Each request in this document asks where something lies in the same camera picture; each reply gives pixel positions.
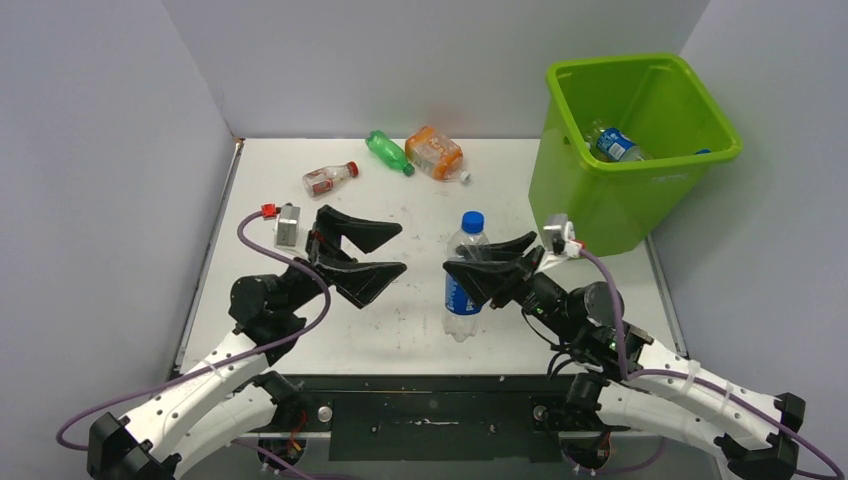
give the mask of blue bottle cap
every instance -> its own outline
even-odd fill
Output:
[[[462,231],[476,235],[483,231],[483,214],[473,210],[462,215]]]

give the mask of bottle in bin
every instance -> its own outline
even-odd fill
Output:
[[[303,186],[310,197],[323,195],[337,188],[348,179],[359,176],[359,168],[353,162],[333,167],[322,167],[303,176]]]
[[[468,183],[471,174],[463,168],[462,149],[444,133],[422,127],[406,139],[406,157],[427,176],[441,181]]]
[[[595,152],[600,152],[603,155],[602,158],[609,162],[639,162],[651,159],[647,152],[619,129],[605,125],[600,120],[592,122],[591,130],[585,140],[593,155],[597,157]]]
[[[462,216],[462,228],[448,242],[448,260],[489,260],[481,246],[488,245],[489,239],[483,233],[484,217],[480,212],[465,212]],[[463,342],[477,333],[480,324],[482,305],[475,305],[468,294],[454,278],[447,274],[445,279],[445,312],[442,326],[445,334],[453,336],[457,342]]]

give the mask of orange bottle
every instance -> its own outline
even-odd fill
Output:
[[[463,169],[462,149],[433,127],[422,127],[407,138],[405,151],[409,161],[436,180],[466,183],[471,179]]]

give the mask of black metal frame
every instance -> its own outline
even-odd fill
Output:
[[[305,410],[303,432],[332,432],[330,460],[491,460],[526,457],[561,462],[550,439],[554,431],[597,432],[606,428],[593,415],[534,419],[542,405],[562,412],[573,375],[548,379],[517,376],[288,376],[299,386],[293,407],[262,429],[288,432],[289,418]],[[333,410],[329,422],[316,415]]]

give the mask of water bottle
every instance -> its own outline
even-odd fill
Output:
[[[465,212],[462,216],[462,228],[453,234],[448,242],[448,260],[485,261],[487,252],[479,247],[489,244],[483,233],[483,214]],[[445,313],[442,326],[445,334],[452,335],[457,342],[463,342],[477,333],[482,305],[475,305],[456,280],[447,274],[445,280]]]
[[[651,156],[639,145],[633,143],[633,140],[627,138],[617,128],[604,125],[600,120],[592,122],[586,142],[597,148],[610,162],[638,162],[651,159]]]

